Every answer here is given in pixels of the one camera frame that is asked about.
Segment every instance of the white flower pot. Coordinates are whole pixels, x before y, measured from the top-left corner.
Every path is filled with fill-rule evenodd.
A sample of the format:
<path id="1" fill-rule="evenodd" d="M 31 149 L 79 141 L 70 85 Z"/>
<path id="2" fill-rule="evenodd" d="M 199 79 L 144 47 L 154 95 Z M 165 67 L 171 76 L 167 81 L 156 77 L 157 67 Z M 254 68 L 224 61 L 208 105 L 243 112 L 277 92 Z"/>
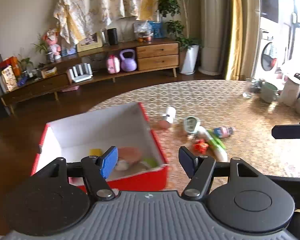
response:
<path id="1" fill-rule="evenodd" d="M 194 45 L 192 48 L 187 50 L 183 65 L 179 67 L 180 74 L 190 75 L 194 73 L 194 66 L 197 61 L 198 51 L 199 45 Z"/>

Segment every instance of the red box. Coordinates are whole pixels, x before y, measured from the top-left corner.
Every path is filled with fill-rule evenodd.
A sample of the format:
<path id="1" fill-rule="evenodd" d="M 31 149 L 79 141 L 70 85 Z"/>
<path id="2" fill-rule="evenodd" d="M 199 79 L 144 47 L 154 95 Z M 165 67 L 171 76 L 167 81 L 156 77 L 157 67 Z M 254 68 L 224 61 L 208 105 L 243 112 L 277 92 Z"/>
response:
<path id="1" fill-rule="evenodd" d="M 34 161 L 36 173 L 57 157 L 79 162 L 92 148 L 105 152 L 109 147 L 137 147 L 143 157 L 155 158 L 158 166 L 150 170 L 113 170 L 107 179 L 119 190 L 157 191 L 166 186 L 168 164 L 141 103 L 129 103 L 66 117 L 46 124 L 40 141 L 41 152 Z M 83 180 L 72 184 L 84 188 Z"/>

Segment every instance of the round table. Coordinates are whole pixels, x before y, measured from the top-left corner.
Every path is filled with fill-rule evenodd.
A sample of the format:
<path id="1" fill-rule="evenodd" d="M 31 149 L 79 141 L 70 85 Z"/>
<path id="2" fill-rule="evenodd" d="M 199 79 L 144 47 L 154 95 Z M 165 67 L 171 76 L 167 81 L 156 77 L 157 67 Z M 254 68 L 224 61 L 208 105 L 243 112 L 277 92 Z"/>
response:
<path id="1" fill-rule="evenodd" d="M 254 96 L 242 97 L 245 82 L 199 80 L 167 83 L 133 90 L 110 98 L 91 109 L 142 102 L 169 161 L 168 189 L 182 192 L 188 177 L 178 161 L 179 147 L 192 149 L 191 142 L 182 133 L 183 119 L 198 117 L 206 129 L 234 126 L 236 132 L 222 139 L 228 160 L 237 156 L 266 175 L 300 177 L 300 139 L 276 140 L 271 129 L 277 124 L 298 124 L 300 115 L 294 109 L 274 102 L 266 103 Z M 176 109 L 173 127 L 160 130 L 157 122 L 166 106 Z M 215 178 L 213 188 L 226 183 Z"/>

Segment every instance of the white router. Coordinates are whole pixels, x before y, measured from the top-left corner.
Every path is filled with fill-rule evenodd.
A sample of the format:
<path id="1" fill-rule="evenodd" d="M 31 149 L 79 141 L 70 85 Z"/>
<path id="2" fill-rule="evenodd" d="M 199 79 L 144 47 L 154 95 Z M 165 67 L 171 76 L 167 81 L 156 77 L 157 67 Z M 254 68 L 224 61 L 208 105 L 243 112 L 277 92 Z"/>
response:
<path id="1" fill-rule="evenodd" d="M 83 73 L 81 64 L 73 66 L 72 69 L 69 69 L 70 77 L 74 83 L 78 83 L 92 78 L 91 65 L 89 63 L 84 63 L 83 65 L 85 73 Z"/>

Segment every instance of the wooden drawer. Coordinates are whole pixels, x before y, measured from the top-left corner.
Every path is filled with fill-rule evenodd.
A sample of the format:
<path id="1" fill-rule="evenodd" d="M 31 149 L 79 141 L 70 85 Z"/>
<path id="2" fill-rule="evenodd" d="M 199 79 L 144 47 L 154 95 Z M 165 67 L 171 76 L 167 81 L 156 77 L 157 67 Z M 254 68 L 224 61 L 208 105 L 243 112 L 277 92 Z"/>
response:
<path id="1" fill-rule="evenodd" d="M 62 74 L 50 78 L 46 78 L 42 81 L 32 84 L 29 86 L 34 95 L 40 95 L 48 93 L 51 90 L 57 90 L 69 85 L 69 79 L 67 74 Z"/>
<path id="2" fill-rule="evenodd" d="M 137 58 L 158 57 L 179 54 L 179 44 L 158 44 L 137 47 Z"/>
<path id="3" fill-rule="evenodd" d="M 32 93 L 29 87 L 21 87 L 2 96 L 6 105 L 11 105 L 31 97 Z"/>
<path id="4" fill-rule="evenodd" d="M 179 55 L 149 57 L 138 59 L 138 70 L 155 69 L 160 67 L 178 66 Z"/>

